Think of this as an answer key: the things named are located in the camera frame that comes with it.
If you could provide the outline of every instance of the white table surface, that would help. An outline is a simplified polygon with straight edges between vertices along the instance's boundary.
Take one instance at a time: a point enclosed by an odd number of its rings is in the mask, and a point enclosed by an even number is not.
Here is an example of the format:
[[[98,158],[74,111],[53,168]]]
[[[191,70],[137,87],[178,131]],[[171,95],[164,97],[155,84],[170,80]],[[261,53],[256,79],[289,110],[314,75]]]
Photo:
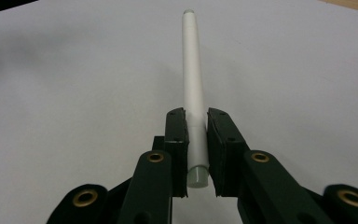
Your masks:
[[[0,224],[46,223],[113,188],[183,106],[181,17],[198,16],[205,103],[303,186],[358,187],[358,11],[314,0],[54,1],[0,12]],[[190,189],[173,223],[241,223]]]

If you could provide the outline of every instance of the white cylinder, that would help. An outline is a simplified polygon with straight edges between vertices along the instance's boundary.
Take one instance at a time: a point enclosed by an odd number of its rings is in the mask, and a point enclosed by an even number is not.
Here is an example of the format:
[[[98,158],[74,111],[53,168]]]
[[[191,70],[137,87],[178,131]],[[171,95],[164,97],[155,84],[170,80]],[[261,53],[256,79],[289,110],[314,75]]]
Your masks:
[[[206,111],[203,103],[199,34],[193,10],[185,11],[182,24],[184,98],[190,142],[187,153],[187,185],[190,188],[204,188],[208,186],[209,168]]]

